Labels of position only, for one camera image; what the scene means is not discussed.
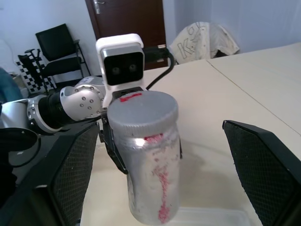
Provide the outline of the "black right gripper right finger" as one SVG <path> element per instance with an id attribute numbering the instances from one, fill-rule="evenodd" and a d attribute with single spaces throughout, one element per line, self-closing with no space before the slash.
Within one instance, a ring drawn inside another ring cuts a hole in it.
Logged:
<path id="1" fill-rule="evenodd" d="M 263 226 L 301 226 L 301 161 L 272 132 L 224 120 L 240 183 Z"/>

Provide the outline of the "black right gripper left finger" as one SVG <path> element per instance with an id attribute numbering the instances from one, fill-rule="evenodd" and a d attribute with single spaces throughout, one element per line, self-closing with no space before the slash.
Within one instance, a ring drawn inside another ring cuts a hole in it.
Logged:
<path id="1" fill-rule="evenodd" d="M 99 126 L 76 125 L 32 148 L 0 149 L 0 226 L 77 226 Z"/>

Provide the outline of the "grey ribbed jar lid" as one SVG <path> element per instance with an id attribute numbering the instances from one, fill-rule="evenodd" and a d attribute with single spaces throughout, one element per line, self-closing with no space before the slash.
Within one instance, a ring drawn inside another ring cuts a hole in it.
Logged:
<path id="1" fill-rule="evenodd" d="M 113 132 L 125 137 L 149 137 L 176 124 L 178 103 L 159 91 L 137 91 L 112 102 L 107 117 Z"/>

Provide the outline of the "silver jar with red marks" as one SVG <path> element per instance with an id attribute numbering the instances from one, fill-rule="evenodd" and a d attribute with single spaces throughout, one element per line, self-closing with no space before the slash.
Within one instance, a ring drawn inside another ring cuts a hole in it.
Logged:
<path id="1" fill-rule="evenodd" d="M 126 154 L 129 207 L 141 223 L 168 223 L 179 209 L 180 137 L 170 130 L 135 138 Z"/>

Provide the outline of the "clear white plastic box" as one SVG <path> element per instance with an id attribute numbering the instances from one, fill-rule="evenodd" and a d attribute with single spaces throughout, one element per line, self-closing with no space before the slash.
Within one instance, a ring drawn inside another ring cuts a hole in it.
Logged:
<path id="1" fill-rule="evenodd" d="M 84 218 L 77 226 L 149 226 L 133 216 L 119 217 L 116 221 L 88 223 Z M 177 214 L 167 224 L 161 226 L 251 226 L 247 215 L 240 210 L 179 208 Z"/>

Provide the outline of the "black rounded robot part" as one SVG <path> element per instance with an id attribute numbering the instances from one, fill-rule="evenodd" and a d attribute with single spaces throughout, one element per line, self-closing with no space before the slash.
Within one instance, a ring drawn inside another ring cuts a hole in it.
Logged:
<path id="1" fill-rule="evenodd" d="M 34 155 L 26 162 L 19 165 L 9 163 L 9 152 L 21 152 L 32 148 L 37 143 Z M 33 131 L 22 128 L 0 129 L 0 168 L 20 168 L 30 163 L 39 153 L 41 138 Z"/>

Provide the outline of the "dark brown door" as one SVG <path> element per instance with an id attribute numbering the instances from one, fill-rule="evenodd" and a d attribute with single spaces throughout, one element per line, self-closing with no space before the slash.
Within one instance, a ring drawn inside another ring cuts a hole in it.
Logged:
<path id="1" fill-rule="evenodd" d="M 93 0 L 85 0 L 96 39 L 137 33 L 145 47 L 166 45 L 163 0 L 100 1 L 96 14 Z"/>

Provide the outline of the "black office chair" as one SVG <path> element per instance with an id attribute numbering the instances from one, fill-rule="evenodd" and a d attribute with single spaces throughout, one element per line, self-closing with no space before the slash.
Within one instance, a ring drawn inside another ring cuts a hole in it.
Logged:
<path id="1" fill-rule="evenodd" d="M 88 75 L 91 75 L 79 44 L 80 40 L 73 39 L 67 24 L 38 32 L 35 36 L 44 58 L 48 61 L 41 69 L 43 78 L 74 71 L 80 71 L 84 78 L 82 65 L 86 67 Z"/>

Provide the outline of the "white printed cloth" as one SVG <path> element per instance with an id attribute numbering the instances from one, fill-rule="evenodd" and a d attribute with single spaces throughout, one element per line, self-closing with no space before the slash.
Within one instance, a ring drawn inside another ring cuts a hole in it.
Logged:
<path id="1" fill-rule="evenodd" d="M 195 22 L 185 27 L 170 45 L 170 51 L 179 64 L 212 59 L 219 51 L 230 56 L 239 50 L 238 44 L 224 27 L 208 22 Z"/>

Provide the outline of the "black white checkerboard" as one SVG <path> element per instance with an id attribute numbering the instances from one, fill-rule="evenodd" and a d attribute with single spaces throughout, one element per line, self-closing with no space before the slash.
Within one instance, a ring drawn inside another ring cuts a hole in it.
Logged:
<path id="1" fill-rule="evenodd" d="M 43 70 L 45 68 L 45 66 L 44 66 L 43 60 L 41 58 L 39 58 L 39 63 Z M 29 90 L 29 93 L 30 94 L 44 93 L 45 92 L 44 87 L 41 85 L 38 85 L 35 82 L 34 78 L 30 75 L 29 71 L 25 68 L 25 66 L 23 66 L 23 64 L 20 62 L 19 59 L 18 59 L 18 61 L 16 61 L 16 64 L 20 69 L 20 75 L 21 75 L 22 80 L 25 83 L 27 89 Z M 55 90 L 57 88 L 52 76 L 43 77 L 43 78 L 44 78 L 44 81 L 45 81 L 48 91 Z"/>

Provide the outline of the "blue cloth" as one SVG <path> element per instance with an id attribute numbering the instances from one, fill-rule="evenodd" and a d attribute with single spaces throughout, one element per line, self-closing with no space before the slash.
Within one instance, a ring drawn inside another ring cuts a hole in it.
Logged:
<path id="1" fill-rule="evenodd" d="M 0 67 L 0 103 L 23 99 L 21 91 L 11 75 Z"/>

